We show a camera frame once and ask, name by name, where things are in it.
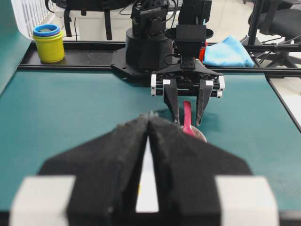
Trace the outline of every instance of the blue towel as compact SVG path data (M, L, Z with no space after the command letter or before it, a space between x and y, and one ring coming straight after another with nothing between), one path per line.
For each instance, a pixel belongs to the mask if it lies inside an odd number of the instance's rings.
M221 43L206 47L204 64L216 67L254 66L246 49L232 35L229 35Z

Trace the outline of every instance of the green table mat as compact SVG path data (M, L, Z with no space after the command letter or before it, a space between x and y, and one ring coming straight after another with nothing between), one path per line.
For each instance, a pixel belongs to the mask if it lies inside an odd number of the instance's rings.
M244 158L267 177L281 210L301 210L301 134L262 74L226 75L201 130L208 142ZM195 98L192 101L195 117ZM0 98L0 210L8 210L23 177L45 159L141 113L171 119L162 97L111 72L18 71Z

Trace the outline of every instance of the mounting plate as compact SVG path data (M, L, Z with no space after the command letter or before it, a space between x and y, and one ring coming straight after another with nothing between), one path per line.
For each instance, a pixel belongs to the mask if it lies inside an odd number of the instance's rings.
M127 64L126 48L121 48L119 50L114 51L111 66L112 68L116 68L128 74L128 76L131 78L143 79L151 77L151 71L138 70Z

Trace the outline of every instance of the black chair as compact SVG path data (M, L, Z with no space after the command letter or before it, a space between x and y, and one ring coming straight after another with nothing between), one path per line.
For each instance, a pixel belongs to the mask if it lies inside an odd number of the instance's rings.
M291 9L293 4L301 4L298 0L264 0L259 32L266 35L280 35L285 41L279 44L301 44L301 10ZM272 61L267 67L286 66L297 67L301 59L289 56L289 52L264 53L257 58Z

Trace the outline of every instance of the yellow container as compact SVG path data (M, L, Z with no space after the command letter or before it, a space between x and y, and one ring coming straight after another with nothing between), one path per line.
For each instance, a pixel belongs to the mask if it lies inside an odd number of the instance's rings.
M45 63L54 63L63 60L65 56L64 46L63 46L63 32L60 35L55 35L53 37L45 38L33 36L36 41L36 46L38 50L39 57L41 61Z

